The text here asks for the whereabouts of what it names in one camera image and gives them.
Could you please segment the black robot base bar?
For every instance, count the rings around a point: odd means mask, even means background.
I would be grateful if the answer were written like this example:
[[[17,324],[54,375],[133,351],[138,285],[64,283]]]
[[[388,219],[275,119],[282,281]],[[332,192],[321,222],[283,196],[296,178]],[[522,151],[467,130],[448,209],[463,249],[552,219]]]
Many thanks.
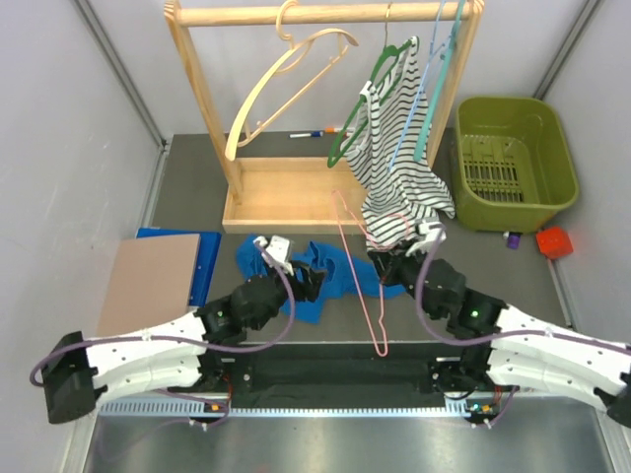
[[[325,409],[436,406],[442,395],[488,392],[469,356],[437,342],[394,342],[385,357],[367,342],[281,343],[202,358],[197,393],[225,393],[236,408]]]

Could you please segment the blue tank top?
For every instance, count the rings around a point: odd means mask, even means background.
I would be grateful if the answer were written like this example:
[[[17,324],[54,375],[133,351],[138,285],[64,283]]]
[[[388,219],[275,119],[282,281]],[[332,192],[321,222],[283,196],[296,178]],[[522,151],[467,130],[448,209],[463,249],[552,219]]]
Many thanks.
[[[245,279],[266,273],[265,263],[261,253],[254,246],[254,239],[255,236],[248,236],[236,251],[236,263]],[[377,272],[374,265],[357,259],[359,260],[357,264],[359,268],[364,263],[368,264],[368,282],[375,282],[373,277],[377,275]],[[297,320],[317,324],[328,300],[338,300],[347,294],[357,295],[343,249],[328,243],[310,240],[305,250],[293,252],[292,260],[302,261],[316,270],[326,271],[326,278],[316,301],[314,303],[296,303],[295,316]]]

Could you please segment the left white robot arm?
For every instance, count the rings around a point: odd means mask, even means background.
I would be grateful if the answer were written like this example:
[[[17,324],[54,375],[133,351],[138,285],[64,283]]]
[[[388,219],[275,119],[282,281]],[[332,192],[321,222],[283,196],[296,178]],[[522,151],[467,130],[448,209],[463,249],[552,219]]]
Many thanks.
[[[294,261],[268,269],[218,300],[171,321],[128,334],[86,339],[64,335],[35,368],[49,424],[81,419],[125,396],[169,388],[213,390],[223,381],[221,357],[246,352],[250,330],[261,329],[284,304],[314,302],[325,271]]]

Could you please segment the pink wire hanger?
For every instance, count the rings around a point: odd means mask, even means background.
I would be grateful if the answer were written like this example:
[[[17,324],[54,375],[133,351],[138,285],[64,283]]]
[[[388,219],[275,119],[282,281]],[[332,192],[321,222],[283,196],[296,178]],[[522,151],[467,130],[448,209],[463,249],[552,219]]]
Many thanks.
[[[334,212],[336,225],[339,235],[341,237],[342,245],[346,258],[348,261],[348,267],[352,276],[352,280],[355,286],[356,294],[359,298],[361,309],[364,313],[365,321],[367,324],[370,339],[372,341],[374,351],[379,358],[385,358],[389,354],[389,339],[386,328],[386,294],[385,286],[382,282],[378,281],[378,276],[375,275],[373,279],[375,282],[368,282],[367,268],[368,264],[364,263],[361,268],[357,266],[359,260],[352,255],[347,240],[346,230],[344,223],[342,222],[342,212],[345,216],[351,218],[351,222],[357,227],[360,233],[366,238],[368,243],[375,243],[374,238],[369,234],[365,225],[360,221],[357,215],[351,210],[343,194],[339,190],[333,190],[331,192],[331,205]],[[370,311],[368,309],[365,295],[373,295],[379,299],[379,316],[376,320],[373,320]]]

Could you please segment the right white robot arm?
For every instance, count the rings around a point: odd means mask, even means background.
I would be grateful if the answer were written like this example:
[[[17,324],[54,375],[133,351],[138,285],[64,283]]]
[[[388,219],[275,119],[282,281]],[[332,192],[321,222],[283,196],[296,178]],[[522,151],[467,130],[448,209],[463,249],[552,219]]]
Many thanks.
[[[630,347],[545,322],[468,288],[465,277],[433,253],[408,244],[368,253],[381,281],[415,301],[422,323],[444,320],[444,343],[462,349],[447,375],[464,389],[487,385],[568,397],[630,425]]]

